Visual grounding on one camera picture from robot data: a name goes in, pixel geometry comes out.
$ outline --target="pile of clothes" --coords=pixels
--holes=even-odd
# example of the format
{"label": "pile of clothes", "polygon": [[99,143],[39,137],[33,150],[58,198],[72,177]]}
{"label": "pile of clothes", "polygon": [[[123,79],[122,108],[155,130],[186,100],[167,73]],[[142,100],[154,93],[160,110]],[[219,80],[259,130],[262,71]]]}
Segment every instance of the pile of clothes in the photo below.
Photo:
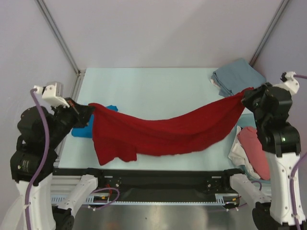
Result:
{"label": "pile of clothes", "polygon": [[236,127],[236,138],[228,158],[235,166],[241,167],[252,180],[270,179],[269,164],[254,127]]}
{"label": "pile of clothes", "polygon": [[211,77],[211,83],[220,89],[219,94],[223,97],[235,95],[248,87],[257,88],[265,82],[265,78],[242,58],[220,67]]}

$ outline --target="fabric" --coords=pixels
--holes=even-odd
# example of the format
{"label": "fabric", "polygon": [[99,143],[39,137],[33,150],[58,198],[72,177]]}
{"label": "fabric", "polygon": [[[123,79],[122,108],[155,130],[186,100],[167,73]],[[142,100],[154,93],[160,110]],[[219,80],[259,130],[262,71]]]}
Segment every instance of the fabric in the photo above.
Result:
{"label": "fabric", "polygon": [[250,164],[256,173],[264,180],[270,179],[270,168],[262,145],[257,137],[257,130],[253,127],[245,127],[237,135]]}
{"label": "fabric", "polygon": [[238,120],[237,125],[240,126],[241,128],[244,128],[244,127],[247,127],[247,126],[251,126],[253,128],[256,128],[254,114],[253,113],[251,113],[251,114],[242,114],[240,119]]}
{"label": "fabric", "polygon": [[91,103],[93,141],[100,165],[115,157],[136,161],[137,153],[162,156],[201,151],[225,138],[244,106],[243,92],[167,120],[143,120]]}
{"label": "fabric", "polygon": [[255,71],[243,58],[224,65],[213,72],[211,79],[220,90],[220,95],[228,97],[248,87],[257,88],[265,83],[265,78]]}
{"label": "fabric", "polygon": [[262,184],[271,184],[271,181],[265,181],[265,180],[261,180],[261,179],[257,179],[255,177],[253,177],[252,175],[249,174],[249,172],[247,171],[245,165],[241,165],[241,169],[243,170],[243,172],[246,174],[246,176],[248,177],[248,179],[250,181],[259,181]]}
{"label": "fabric", "polygon": [[[117,107],[114,105],[107,106],[108,109],[118,111]],[[84,128],[73,128],[71,131],[71,135],[73,137],[78,138],[93,138],[92,130],[93,130],[93,122],[94,122],[94,115],[91,116],[90,121],[88,122],[88,126]]]}
{"label": "fabric", "polygon": [[215,81],[213,79],[210,79],[210,82],[212,85],[214,85],[216,88],[218,88],[219,90],[221,90],[221,87],[218,86],[218,84],[215,83]]}
{"label": "fabric", "polygon": [[232,144],[230,153],[228,158],[232,161],[235,166],[244,165],[247,172],[254,178],[260,179],[260,176],[254,172],[253,166],[249,163],[248,157],[242,148],[239,140],[238,140],[238,133],[241,131],[241,127],[236,127],[236,137],[234,143]]}

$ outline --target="red towel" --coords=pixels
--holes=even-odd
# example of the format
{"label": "red towel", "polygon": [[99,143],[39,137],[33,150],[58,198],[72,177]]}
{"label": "red towel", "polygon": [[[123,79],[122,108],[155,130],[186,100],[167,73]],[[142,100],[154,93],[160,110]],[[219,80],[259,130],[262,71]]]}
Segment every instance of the red towel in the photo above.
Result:
{"label": "red towel", "polygon": [[115,157],[136,161],[136,153],[153,156],[201,151],[224,139],[244,110],[243,92],[167,120],[143,120],[91,103],[93,141],[99,164]]}

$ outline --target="white cable tie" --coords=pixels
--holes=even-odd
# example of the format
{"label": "white cable tie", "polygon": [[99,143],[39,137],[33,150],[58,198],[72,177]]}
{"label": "white cable tie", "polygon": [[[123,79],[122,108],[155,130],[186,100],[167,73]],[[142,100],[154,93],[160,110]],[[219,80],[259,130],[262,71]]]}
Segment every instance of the white cable tie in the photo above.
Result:
{"label": "white cable tie", "polygon": [[24,205],[24,209],[26,209],[27,207],[30,207],[31,203]]}
{"label": "white cable tie", "polygon": [[289,175],[289,178],[290,178],[290,180],[296,181],[296,176],[291,176],[291,175]]}
{"label": "white cable tie", "polygon": [[295,219],[299,219],[299,215],[298,215],[298,214],[296,214],[296,215],[292,214],[292,216],[293,216],[293,218],[295,218]]}

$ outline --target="metal floor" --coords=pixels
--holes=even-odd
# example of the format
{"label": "metal floor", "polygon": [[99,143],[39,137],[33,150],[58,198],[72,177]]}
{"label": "metal floor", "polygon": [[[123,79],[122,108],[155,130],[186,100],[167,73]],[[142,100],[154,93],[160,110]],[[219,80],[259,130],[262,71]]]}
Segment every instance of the metal floor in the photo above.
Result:
{"label": "metal floor", "polygon": [[95,212],[83,208],[73,230],[256,230],[249,207],[238,212],[210,212],[217,209],[222,208],[110,206]]}

